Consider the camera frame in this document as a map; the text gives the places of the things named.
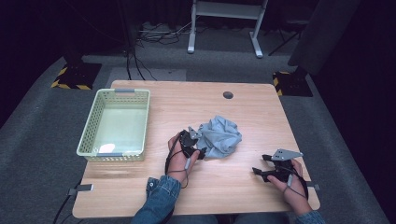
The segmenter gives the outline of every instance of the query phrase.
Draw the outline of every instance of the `white plastic basket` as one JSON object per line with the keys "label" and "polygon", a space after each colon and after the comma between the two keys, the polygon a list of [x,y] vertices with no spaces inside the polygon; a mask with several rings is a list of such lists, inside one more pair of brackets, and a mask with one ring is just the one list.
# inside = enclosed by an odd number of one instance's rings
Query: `white plastic basket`
{"label": "white plastic basket", "polygon": [[149,90],[101,89],[78,144],[88,161],[143,161]]}

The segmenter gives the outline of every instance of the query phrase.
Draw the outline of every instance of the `person's right hand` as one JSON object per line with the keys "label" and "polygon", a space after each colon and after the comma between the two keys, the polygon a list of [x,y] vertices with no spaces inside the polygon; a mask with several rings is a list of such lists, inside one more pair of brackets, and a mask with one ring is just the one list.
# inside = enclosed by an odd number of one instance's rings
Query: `person's right hand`
{"label": "person's right hand", "polygon": [[191,155],[191,162],[187,170],[185,170],[185,166],[187,163],[187,158],[183,154],[183,150],[181,149],[180,142],[177,141],[178,134],[173,136],[168,141],[169,150],[171,150],[172,146],[175,144],[175,148],[172,151],[171,160],[169,162],[169,168],[167,175],[173,177],[178,180],[178,182],[183,183],[183,181],[188,177],[192,166],[198,159],[199,151],[195,150]]}
{"label": "person's right hand", "polygon": [[[303,176],[303,166],[296,160],[291,160],[291,164],[293,165],[294,169],[297,171],[297,174],[299,176]],[[312,211],[312,208],[309,205],[308,200],[304,196],[305,195],[304,187],[296,175],[293,175],[290,189],[288,188],[288,185],[286,183],[281,182],[272,175],[268,175],[267,178],[272,184],[276,186],[277,189],[283,192],[283,197],[286,203],[290,204],[290,206],[294,210],[294,213],[297,216]]]}

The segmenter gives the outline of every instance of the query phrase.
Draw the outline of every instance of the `person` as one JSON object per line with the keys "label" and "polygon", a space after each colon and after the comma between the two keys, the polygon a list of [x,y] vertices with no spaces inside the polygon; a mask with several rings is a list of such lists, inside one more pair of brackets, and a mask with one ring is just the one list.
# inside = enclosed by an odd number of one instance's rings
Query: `person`
{"label": "person", "polygon": [[[211,215],[172,217],[177,197],[183,188],[182,184],[188,184],[188,175],[198,159],[199,151],[194,151],[188,162],[188,159],[182,153],[180,143],[177,141],[177,135],[168,141],[168,147],[171,152],[171,160],[169,161],[167,174],[161,176],[160,179],[152,177],[148,179],[147,200],[133,217],[132,224],[182,223],[182,220],[186,220],[186,218],[188,222],[185,223],[217,223],[216,217]],[[186,163],[190,163],[187,169],[185,169]],[[292,160],[291,163],[298,175],[302,175],[302,165],[296,160]],[[268,180],[270,180],[277,189],[283,191],[284,200],[291,206],[294,213],[297,215],[296,223],[325,223],[320,213],[313,210],[309,205],[304,196],[303,185],[296,175],[294,175],[289,186],[271,175],[268,176]],[[261,215],[267,216],[269,214],[262,213],[252,215],[257,219],[260,218]],[[235,223],[257,223],[251,222],[252,219],[249,214],[244,214],[240,217],[241,218],[237,217]]]}

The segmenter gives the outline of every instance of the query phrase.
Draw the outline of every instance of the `crumpled gray cloth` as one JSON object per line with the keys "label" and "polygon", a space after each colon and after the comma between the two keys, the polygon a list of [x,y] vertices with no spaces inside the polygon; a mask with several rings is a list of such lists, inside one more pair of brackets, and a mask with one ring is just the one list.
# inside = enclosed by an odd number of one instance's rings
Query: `crumpled gray cloth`
{"label": "crumpled gray cloth", "polygon": [[201,124],[198,133],[202,135],[196,146],[206,147],[207,158],[224,158],[235,152],[236,145],[242,141],[242,134],[238,132],[234,122],[215,116],[208,123]]}

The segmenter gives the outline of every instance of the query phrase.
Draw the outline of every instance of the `white metal frame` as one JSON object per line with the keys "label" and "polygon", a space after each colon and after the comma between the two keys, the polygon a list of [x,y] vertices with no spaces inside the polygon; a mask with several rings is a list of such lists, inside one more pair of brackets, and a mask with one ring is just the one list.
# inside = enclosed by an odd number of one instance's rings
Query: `white metal frame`
{"label": "white metal frame", "polygon": [[267,3],[268,0],[263,0],[261,6],[249,6],[216,2],[200,2],[193,0],[191,9],[190,40],[187,52],[194,53],[195,51],[196,16],[227,17],[257,21],[254,31],[249,32],[249,35],[256,56],[258,58],[262,58],[262,49],[260,48],[259,42],[257,41],[257,34],[259,33],[260,26],[262,25],[262,17],[264,16]]}

